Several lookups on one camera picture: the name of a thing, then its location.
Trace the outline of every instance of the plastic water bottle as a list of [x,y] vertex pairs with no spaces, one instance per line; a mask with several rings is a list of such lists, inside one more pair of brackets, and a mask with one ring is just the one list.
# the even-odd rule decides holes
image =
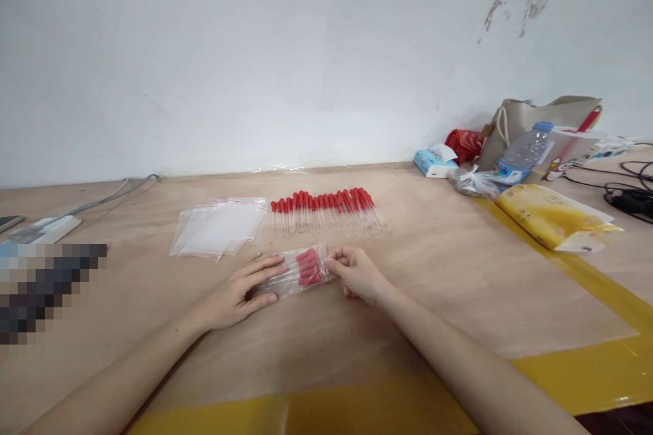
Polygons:
[[521,183],[540,158],[545,156],[549,132],[554,126],[552,122],[536,122],[533,129],[513,141],[492,169],[494,180],[503,187]]

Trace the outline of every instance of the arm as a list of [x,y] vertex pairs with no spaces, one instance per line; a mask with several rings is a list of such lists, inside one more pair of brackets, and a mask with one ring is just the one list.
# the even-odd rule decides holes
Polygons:
[[79,386],[23,434],[119,434],[200,336],[232,326],[276,301],[274,294],[245,301],[245,294],[256,284],[287,271],[287,267],[279,266],[281,261],[283,257],[262,258],[259,254],[187,314]]
[[388,282],[360,248],[340,247],[325,265],[345,296],[360,296],[397,324],[483,433],[588,435],[512,365]]

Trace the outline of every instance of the beige tote bag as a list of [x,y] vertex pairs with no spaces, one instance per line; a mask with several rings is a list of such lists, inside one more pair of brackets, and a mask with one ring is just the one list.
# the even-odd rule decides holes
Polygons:
[[537,121],[553,122],[556,126],[579,127],[588,114],[599,106],[601,100],[565,95],[548,105],[536,107],[526,102],[506,99],[492,118],[491,133],[485,140],[481,156],[474,163],[480,171],[492,170],[510,143],[530,131]]

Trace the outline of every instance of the bag handle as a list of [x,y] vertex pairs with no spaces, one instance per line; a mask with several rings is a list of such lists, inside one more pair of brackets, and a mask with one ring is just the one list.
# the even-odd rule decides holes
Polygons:
[[503,140],[505,146],[508,147],[510,146],[510,139],[508,138],[508,115],[505,112],[504,106],[500,106],[500,108],[497,109],[495,118],[497,119],[497,131],[499,132],[499,136]]

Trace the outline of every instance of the red plastic bag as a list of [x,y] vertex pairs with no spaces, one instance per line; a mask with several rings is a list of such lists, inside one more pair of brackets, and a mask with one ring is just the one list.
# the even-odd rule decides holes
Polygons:
[[484,140],[485,138],[478,131],[454,129],[444,143],[458,156],[456,163],[462,165],[466,161],[473,161],[481,154]]

